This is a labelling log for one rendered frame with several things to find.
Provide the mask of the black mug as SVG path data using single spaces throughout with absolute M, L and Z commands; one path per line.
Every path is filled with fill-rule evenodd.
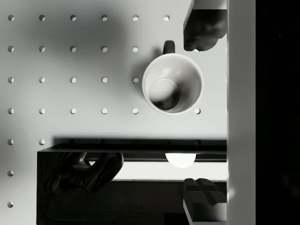
M 142 92 L 148 104 L 165 115 L 191 110 L 204 91 L 203 73 L 189 57 L 175 52 L 175 42 L 164 42 L 163 54 L 145 69 Z

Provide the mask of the black stove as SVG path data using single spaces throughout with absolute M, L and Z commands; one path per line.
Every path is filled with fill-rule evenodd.
M 183 181 L 208 179 L 202 162 L 226 161 L 226 143 L 100 140 L 37 153 L 37 225 L 189 225 Z

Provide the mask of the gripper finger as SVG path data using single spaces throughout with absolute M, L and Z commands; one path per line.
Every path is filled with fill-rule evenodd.
M 227 225 L 227 197 L 208 179 L 183 181 L 183 208 L 189 225 Z
M 192 0 L 183 23 L 185 51 L 213 48 L 227 34 L 227 0 Z

